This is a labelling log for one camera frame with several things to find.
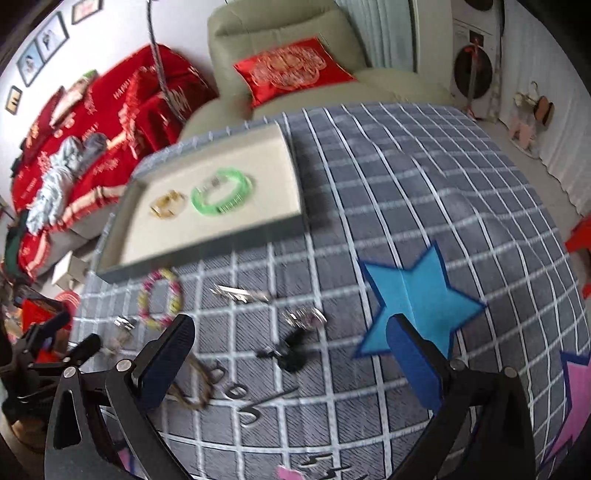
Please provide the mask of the silver tassel charm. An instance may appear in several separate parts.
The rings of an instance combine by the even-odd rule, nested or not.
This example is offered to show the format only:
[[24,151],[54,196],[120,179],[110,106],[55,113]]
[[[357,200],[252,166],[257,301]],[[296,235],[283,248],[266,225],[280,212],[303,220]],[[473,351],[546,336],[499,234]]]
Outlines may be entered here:
[[117,355],[133,338],[133,331],[137,325],[135,319],[118,316],[107,332],[103,352],[107,356]]

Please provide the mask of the light blue clothes pile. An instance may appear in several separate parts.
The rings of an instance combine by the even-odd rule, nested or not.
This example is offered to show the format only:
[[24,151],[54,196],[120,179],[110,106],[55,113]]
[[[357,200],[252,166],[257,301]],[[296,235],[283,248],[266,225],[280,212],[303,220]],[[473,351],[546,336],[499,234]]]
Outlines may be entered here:
[[84,141],[70,136],[61,143],[49,157],[49,168],[28,210],[26,227],[30,234],[37,236],[58,223],[74,184],[106,150],[107,137],[101,133],[92,133]]

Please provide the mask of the small white stool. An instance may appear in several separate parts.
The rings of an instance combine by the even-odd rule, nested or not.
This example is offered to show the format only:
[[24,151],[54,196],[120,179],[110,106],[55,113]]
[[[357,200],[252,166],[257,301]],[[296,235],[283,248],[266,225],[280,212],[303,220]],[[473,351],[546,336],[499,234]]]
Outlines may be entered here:
[[93,255],[90,252],[70,251],[53,268],[51,286],[59,291],[80,294],[86,283]]

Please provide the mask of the red covered sofa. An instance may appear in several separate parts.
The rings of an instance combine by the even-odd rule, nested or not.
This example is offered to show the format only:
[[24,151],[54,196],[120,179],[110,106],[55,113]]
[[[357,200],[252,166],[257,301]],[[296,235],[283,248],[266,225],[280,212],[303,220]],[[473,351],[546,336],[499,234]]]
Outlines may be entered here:
[[149,46],[111,70],[59,88],[21,144],[11,195],[16,223],[6,237],[5,272],[33,280],[67,251],[99,236],[140,161],[177,142],[184,118],[215,99],[200,73],[168,47],[158,48],[160,89]]

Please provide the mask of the red round tray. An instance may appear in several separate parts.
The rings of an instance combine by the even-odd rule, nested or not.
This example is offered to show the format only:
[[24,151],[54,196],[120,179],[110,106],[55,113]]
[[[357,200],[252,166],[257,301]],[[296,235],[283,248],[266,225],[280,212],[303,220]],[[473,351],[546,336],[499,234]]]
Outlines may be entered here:
[[60,302],[72,317],[80,306],[80,296],[73,290],[62,291],[55,296],[55,300]]

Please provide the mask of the green jade bangle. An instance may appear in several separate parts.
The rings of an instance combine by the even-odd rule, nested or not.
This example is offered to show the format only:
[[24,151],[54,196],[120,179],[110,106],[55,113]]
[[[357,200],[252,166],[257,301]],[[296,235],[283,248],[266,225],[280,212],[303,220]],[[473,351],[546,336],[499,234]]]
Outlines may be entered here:
[[191,190],[190,200],[200,215],[218,216],[242,206],[252,190],[252,179],[245,173],[221,168]]

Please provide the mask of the silver hair clip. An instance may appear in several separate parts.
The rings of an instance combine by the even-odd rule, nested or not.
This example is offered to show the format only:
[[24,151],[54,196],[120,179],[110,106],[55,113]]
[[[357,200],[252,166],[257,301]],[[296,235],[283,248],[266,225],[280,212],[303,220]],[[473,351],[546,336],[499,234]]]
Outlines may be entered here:
[[269,303],[271,296],[269,292],[259,290],[245,290],[235,287],[215,285],[211,288],[211,293],[233,302],[249,303]]

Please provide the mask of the silver crystal brooch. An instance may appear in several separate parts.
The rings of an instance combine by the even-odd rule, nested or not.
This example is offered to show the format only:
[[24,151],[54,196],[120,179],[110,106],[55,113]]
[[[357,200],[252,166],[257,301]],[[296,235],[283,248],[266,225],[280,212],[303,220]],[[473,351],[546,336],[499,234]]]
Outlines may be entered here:
[[324,313],[315,307],[286,310],[283,312],[283,320],[291,327],[308,331],[324,328],[328,322]]

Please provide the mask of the washing machine stack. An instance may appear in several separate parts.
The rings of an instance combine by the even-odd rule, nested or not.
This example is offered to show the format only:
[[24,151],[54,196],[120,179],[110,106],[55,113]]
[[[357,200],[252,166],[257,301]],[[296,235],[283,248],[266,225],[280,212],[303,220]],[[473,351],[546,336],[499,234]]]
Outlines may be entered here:
[[452,1],[453,64],[451,93],[461,107],[469,106],[485,119],[493,100],[493,85],[501,39],[501,1]]

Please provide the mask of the grey jewelry tray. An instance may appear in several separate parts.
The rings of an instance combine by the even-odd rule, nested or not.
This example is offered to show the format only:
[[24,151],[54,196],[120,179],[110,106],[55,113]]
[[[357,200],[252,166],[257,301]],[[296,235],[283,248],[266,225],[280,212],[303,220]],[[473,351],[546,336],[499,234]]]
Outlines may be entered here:
[[97,247],[108,283],[297,237],[304,200],[280,123],[209,133],[143,161]]

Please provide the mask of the black claw hair clip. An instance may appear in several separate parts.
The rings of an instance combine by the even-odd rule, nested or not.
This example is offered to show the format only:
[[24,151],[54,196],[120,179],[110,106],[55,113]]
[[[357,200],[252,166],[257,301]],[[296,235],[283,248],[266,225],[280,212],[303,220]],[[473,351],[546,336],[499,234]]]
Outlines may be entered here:
[[301,351],[301,344],[304,342],[307,331],[295,328],[289,335],[273,346],[256,351],[256,358],[274,359],[277,366],[284,372],[294,374],[304,368],[307,357]]

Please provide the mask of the pale green curtain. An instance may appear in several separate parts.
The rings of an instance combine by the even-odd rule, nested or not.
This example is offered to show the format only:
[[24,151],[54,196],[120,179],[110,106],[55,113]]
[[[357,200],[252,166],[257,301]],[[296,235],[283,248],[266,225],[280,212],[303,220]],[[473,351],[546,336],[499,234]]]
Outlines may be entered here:
[[409,0],[337,0],[374,68],[415,70],[415,23]]

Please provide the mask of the grey plaid tablecloth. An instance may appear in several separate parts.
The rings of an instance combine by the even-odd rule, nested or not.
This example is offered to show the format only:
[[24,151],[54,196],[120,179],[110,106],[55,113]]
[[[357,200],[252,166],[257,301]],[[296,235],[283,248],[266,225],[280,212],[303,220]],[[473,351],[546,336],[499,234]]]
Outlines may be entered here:
[[[156,428],[197,479],[385,479],[431,419],[390,355],[356,346],[386,303],[363,266],[412,267],[437,246],[457,290],[485,311],[454,336],[469,367],[517,370],[537,475],[568,411],[561,354],[586,355],[585,304],[559,231],[485,131],[441,106],[370,104],[274,117],[297,161],[307,209],[297,237],[177,268],[193,351],[215,384],[204,411],[166,399]],[[215,285],[269,292],[243,304]],[[315,307],[307,363],[256,358],[294,331],[283,312]]]

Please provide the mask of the red embroidered cushion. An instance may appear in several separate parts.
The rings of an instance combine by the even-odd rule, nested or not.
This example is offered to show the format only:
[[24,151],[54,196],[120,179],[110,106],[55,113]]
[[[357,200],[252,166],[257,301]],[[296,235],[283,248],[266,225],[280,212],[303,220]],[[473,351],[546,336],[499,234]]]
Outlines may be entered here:
[[263,51],[233,65],[252,95],[252,107],[287,94],[356,80],[317,38]]

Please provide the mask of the small framed picture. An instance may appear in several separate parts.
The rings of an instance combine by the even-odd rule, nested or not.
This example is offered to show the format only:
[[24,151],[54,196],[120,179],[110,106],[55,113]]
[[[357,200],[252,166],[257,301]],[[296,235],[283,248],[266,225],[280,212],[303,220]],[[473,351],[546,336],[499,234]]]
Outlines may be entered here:
[[5,109],[11,114],[16,115],[18,112],[22,91],[16,86],[12,86],[9,90]]

